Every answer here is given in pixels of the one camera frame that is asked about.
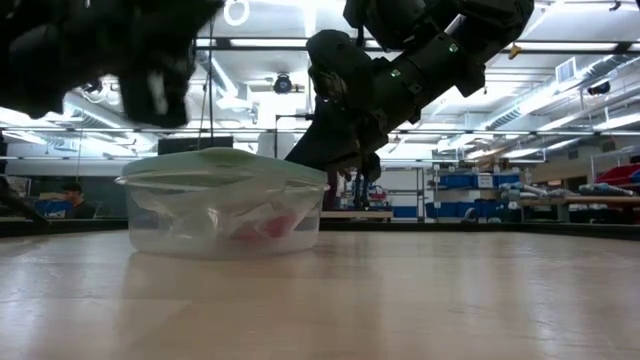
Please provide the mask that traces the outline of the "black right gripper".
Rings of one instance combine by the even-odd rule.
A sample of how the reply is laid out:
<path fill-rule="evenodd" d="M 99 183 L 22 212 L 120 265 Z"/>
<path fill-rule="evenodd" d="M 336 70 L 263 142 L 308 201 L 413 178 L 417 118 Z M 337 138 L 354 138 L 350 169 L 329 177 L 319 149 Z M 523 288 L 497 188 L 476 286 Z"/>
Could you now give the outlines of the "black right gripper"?
<path fill-rule="evenodd" d="M 321 171 L 355 167 L 371 181 L 379 179 L 376 151 L 388 137 L 375 113 L 382 96 L 378 77 L 391 62 L 369 56 L 339 30 L 319 31 L 307 41 L 306 51 L 316 93 L 314 117 L 285 160 Z"/>

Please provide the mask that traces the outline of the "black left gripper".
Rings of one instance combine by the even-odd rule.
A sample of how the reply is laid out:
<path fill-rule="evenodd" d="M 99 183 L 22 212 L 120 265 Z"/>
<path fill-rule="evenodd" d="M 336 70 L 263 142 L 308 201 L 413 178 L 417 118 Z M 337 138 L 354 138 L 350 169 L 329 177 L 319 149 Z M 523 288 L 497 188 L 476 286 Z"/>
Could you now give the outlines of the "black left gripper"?
<path fill-rule="evenodd" d="M 0 0 L 0 107 L 37 119 L 113 75 L 134 123 L 178 128 L 193 41 L 225 0 Z"/>

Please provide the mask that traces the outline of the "red elastic bandage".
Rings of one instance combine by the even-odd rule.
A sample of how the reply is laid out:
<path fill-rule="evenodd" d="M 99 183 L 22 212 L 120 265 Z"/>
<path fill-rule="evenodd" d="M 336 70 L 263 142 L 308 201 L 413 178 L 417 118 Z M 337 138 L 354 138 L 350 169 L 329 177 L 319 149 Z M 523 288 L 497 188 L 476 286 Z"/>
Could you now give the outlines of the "red elastic bandage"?
<path fill-rule="evenodd" d="M 293 214 L 278 215 L 259 221 L 250 221 L 242 224 L 235 230 L 231 238 L 251 243 L 272 241 L 288 236 L 298 223 L 298 217 Z"/>

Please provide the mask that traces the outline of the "light blue container lid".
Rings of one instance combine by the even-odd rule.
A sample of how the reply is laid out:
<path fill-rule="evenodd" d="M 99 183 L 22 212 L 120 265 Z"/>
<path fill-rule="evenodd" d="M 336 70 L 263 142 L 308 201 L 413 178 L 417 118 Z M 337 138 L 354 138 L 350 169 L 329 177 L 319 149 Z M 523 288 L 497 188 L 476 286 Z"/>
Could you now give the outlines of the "light blue container lid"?
<path fill-rule="evenodd" d="M 234 148 L 213 147 L 143 158 L 122 168 L 119 185 L 204 189 L 251 180 L 326 183 L 322 171 Z"/>

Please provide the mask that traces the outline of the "white cabinet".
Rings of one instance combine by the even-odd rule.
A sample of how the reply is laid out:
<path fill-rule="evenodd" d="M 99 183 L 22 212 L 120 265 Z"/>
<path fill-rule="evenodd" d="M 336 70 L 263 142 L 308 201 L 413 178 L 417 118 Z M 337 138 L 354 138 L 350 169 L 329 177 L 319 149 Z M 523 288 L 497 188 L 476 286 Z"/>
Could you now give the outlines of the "white cabinet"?
<path fill-rule="evenodd" d="M 256 154 L 263 157 L 285 159 L 296 144 L 292 133 L 261 133 Z"/>

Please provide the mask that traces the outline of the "round black fixture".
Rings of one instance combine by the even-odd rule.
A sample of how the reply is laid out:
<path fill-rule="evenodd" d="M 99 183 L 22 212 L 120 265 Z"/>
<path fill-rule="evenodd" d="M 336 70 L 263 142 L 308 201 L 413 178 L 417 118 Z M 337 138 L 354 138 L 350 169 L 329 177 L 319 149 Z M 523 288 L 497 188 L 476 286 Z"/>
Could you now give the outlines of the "round black fixture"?
<path fill-rule="evenodd" d="M 293 89 L 293 83 L 290 80 L 290 76 L 287 73 L 278 74 L 272 85 L 272 89 L 279 95 L 290 93 Z"/>

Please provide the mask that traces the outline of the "black monitor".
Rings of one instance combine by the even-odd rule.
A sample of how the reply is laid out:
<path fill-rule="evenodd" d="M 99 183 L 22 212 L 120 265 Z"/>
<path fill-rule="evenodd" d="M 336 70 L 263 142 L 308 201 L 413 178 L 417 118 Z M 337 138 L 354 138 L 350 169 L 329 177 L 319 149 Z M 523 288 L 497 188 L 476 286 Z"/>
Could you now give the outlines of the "black monitor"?
<path fill-rule="evenodd" d="M 194 137 L 194 138 L 165 138 L 160 139 L 157 144 L 157 154 L 165 155 L 202 150 L 212 147 L 232 148 L 234 138 L 224 137 Z"/>

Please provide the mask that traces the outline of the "blue storage bins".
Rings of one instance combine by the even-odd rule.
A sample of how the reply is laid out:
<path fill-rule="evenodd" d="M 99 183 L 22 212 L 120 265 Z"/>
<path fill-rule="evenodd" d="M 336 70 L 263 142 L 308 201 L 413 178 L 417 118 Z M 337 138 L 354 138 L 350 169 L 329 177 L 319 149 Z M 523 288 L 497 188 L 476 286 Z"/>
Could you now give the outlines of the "blue storage bins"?
<path fill-rule="evenodd" d="M 516 173 L 447 173 L 429 181 L 430 197 L 425 202 L 425 216 L 430 219 L 462 219 L 473 209 L 480 219 L 499 217 L 507 207 L 500 186 L 517 183 Z"/>

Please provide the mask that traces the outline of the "person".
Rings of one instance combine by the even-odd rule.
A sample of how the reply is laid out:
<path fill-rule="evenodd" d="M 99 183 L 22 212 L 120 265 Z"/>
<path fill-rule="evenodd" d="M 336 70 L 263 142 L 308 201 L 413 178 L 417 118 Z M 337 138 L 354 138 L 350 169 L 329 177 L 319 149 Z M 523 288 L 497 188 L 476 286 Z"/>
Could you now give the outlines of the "person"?
<path fill-rule="evenodd" d="M 71 204 L 71 208 L 65 213 L 66 219 L 93 219 L 96 208 L 87 202 L 81 185 L 77 182 L 62 186 L 64 198 Z"/>

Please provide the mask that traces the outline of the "white vent grille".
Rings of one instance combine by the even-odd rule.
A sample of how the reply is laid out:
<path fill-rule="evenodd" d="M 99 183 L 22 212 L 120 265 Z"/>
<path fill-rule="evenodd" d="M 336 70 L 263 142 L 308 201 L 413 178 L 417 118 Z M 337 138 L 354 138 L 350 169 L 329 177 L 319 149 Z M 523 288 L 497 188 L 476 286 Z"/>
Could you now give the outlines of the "white vent grille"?
<path fill-rule="evenodd" d="M 571 57 L 555 67 L 555 79 L 558 84 L 565 84 L 577 79 L 577 63 L 575 57 Z"/>

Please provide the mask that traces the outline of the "wooden workbench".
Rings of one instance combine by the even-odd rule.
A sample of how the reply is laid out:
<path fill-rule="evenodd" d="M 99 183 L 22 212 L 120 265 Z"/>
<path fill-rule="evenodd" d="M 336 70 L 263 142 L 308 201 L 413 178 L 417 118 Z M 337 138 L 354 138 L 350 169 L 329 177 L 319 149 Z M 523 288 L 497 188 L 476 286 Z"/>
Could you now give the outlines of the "wooden workbench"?
<path fill-rule="evenodd" d="M 568 204 L 605 204 L 613 207 L 640 207 L 640 196 L 569 196 L 525 198 L 518 200 L 520 206 L 568 205 Z"/>

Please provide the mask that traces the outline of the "black aluminium table frame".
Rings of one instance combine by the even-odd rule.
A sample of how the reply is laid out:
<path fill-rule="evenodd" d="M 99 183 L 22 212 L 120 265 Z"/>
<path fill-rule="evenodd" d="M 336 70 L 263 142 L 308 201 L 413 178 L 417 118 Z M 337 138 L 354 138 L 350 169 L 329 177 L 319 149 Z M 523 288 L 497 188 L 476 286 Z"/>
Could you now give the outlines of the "black aluminium table frame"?
<path fill-rule="evenodd" d="M 13 237 L 65 235 L 87 232 L 127 230 L 132 235 L 158 231 L 165 235 L 169 231 L 158 227 L 153 222 L 142 222 L 135 225 L 124 219 L 98 220 L 52 220 L 50 222 L 34 222 L 11 218 L 0 221 L 0 239 Z M 317 233 L 319 231 L 337 232 L 519 232 L 529 234 L 548 234 L 563 236 L 580 236 L 589 238 L 605 238 L 640 241 L 640 226 L 611 224 L 571 224 L 551 222 L 525 223 L 382 223 L 382 222 L 345 222 L 329 220 L 301 221 L 289 235 L 301 232 Z"/>

